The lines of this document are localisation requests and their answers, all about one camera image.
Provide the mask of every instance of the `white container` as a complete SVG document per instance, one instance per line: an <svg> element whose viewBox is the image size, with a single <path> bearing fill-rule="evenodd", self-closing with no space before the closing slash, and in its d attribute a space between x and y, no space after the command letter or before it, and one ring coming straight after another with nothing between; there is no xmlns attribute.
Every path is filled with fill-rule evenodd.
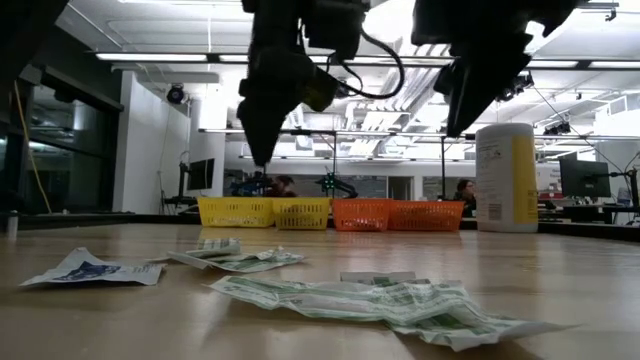
<svg viewBox="0 0 640 360"><path fill-rule="evenodd" d="M476 133L478 230L538 231L533 127L496 124Z"/></svg>

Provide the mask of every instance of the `black cable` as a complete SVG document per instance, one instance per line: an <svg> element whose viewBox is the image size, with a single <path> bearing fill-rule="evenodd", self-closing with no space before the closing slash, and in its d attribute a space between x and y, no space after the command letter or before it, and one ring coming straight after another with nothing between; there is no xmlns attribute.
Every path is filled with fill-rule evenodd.
<svg viewBox="0 0 640 360"><path fill-rule="evenodd" d="M374 38L372 38L369 34L367 34L364 30L360 31L360 34L362 35L362 37L367 40L368 42L372 43L373 45L376 45L377 47L379 47L380 49L384 50L387 54L389 54L393 60L395 60L396 64L398 65L398 72L400 74L400 79L398 79L398 85L396 85L396 88L388 93L388 94L370 94L367 92L364 92L362 90L358 90L356 88L354 88L351 85L348 84L344 84L344 87L346 89L349 89L350 91L356 93L357 95L361 95L364 96L366 98L369 99L374 99L374 100L386 100L389 98L392 98L396 95L398 95L398 93L400 92L400 90L402 90L402 86L404 85L404 66L402 65L402 60L400 59L400 56L398 56L398 54L396 54L396 52L389 47L387 44L383 43L380 40L376 40ZM340 65L342 65L342 67L347 70L350 74L355 73L353 70L351 70L347 64L345 64L344 60L338 59L338 63Z"/></svg>
<svg viewBox="0 0 640 360"><path fill-rule="evenodd" d="M633 158L631 159L631 161L629 161L629 163L627 164L627 166L624 167L624 172L626 173L629 170L629 166L631 166L631 164L633 163L633 160L635 160L638 157L638 153L636 153Z"/></svg>
<svg viewBox="0 0 640 360"><path fill-rule="evenodd" d="M327 73L329 72L329 69L331 68L331 61L333 61L333 57L336 56L336 52L333 52L331 55L327 56L327 68L324 70Z"/></svg>
<svg viewBox="0 0 640 360"><path fill-rule="evenodd" d="M356 80L358 80L358 82L360 83L360 91L362 91L362 90L364 89L364 83L362 82L362 78L360 77L360 75L358 75L358 74L357 74L355 71L353 71L349 66L347 66L347 64L342 63L341 65L342 65L342 67L343 67L343 68L344 68L344 69L345 69L349 74L351 74L353 77L355 77L355 78L356 78Z"/></svg>
<svg viewBox="0 0 640 360"><path fill-rule="evenodd" d="M562 119L562 115L560 115L560 113L553 107L553 105L551 105L551 103L549 103L549 101L547 100L547 98L544 97L544 95L542 95L542 93L540 93L540 91L538 90L537 87L533 86L533 89L538 93L538 95L540 95L540 97L542 98L542 100L544 100L545 103L547 103L547 105L549 105L549 107L551 108L551 110L553 110L554 113L556 113L556 115ZM583 138L582 135L580 135L579 132L576 131L576 129L571 126L571 124L567 121L567 124L569 125L569 128L575 132L576 134L578 134L578 136L580 136L582 138L582 140L584 140L584 142L587 143L587 145L591 146L591 148L593 148L593 150L595 152L597 152L598 154L600 154L600 156L602 156L605 160L607 160L609 162L609 164L613 165L613 167L615 167L619 172L623 172L622 169L620 169L620 167L618 167L618 165L616 165L613 161L611 161L608 157L606 157L600 150L596 149L595 146L593 146L593 144L591 142L589 142L589 140L587 140L586 138ZM627 184L627 189L629 190L629 194L631 194L631 185L629 184L629 180L627 180L626 176L623 176L624 178L624 182Z"/></svg>
<svg viewBox="0 0 640 360"><path fill-rule="evenodd" d="M304 48L304 36L302 35L302 21L300 22L300 27L298 28L298 42L300 42L300 47L302 47L302 53L306 54L307 50Z"/></svg>

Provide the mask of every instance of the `yellow cable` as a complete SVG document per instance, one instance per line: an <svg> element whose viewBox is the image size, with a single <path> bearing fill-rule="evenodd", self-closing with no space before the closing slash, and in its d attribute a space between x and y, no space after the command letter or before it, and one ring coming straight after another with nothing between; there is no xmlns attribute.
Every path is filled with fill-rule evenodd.
<svg viewBox="0 0 640 360"><path fill-rule="evenodd" d="M31 166L33 166L33 173L36 175L36 182L38 183L38 188L40 188L40 193L42 194L44 203L47 205L47 210L49 210L49 214L51 214L52 211L51 211L51 206L49 206L49 199L47 198L47 194L44 192L44 188L42 187L42 183L40 182L40 175L38 175L38 168L36 167L36 162L33 160L33 152L31 151L31 147L29 146L29 131L27 130L27 123L24 121L24 113L22 112L22 102L20 101L20 91L18 90L18 82L15 81L13 83L13 86L16 92L16 101L18 102L18 112L20 113L20 122L22 122L22 131L24 131L24 140L27 142L27 148L29 149L29 159L31 159Z"/></svg>

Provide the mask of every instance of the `white pillar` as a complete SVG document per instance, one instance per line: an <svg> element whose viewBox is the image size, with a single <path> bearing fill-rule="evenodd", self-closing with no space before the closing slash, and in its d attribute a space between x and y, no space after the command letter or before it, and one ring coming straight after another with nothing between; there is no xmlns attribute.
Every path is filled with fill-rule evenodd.
<svg viewBox="0 0 640 360"><path fill-rule="evenodd" d="M222 196L224 184L225 134L200 132L204 125L227 122L227 109L224 103L212 104L212 99L193 100L191 103L191 134L189 137L189 160L214 159L213 181L211 189L186 192L190 196Z"/></svg>
<svg viewBox="0 0 640 360"><path fill-rule="evenodd" d="M422 187L422 176L414 176L413 177L413 197L411 198L414 201L420 200L423 195L423 187Z"/></svg>

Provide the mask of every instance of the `yellow label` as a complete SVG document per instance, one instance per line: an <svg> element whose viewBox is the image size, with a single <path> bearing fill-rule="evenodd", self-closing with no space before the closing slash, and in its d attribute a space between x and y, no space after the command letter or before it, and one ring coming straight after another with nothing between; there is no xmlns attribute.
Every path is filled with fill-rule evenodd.
<svg viewBox="0 0 640 360"><path fill-rule="evenodd" d="M513 221L538 222L538 190L533 137L514 136L511 143L513 171Z"/></svg>

